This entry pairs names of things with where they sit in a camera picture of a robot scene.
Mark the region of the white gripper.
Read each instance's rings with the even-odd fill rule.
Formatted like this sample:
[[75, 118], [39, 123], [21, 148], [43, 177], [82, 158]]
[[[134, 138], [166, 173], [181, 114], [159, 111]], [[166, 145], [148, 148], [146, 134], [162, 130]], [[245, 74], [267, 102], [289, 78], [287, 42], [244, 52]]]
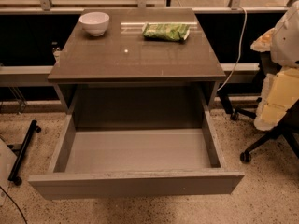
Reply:
[[258, 52], [270, 50], [274, 63], [295, 67], [283, 68], [275, 75], [267, 74], [263, 81], [262, 100], [256, 110], [254, 126], [269, 131], [299, 100], [299, 1], [292, 4], [275, 28], [266, 31], [250, 48]]

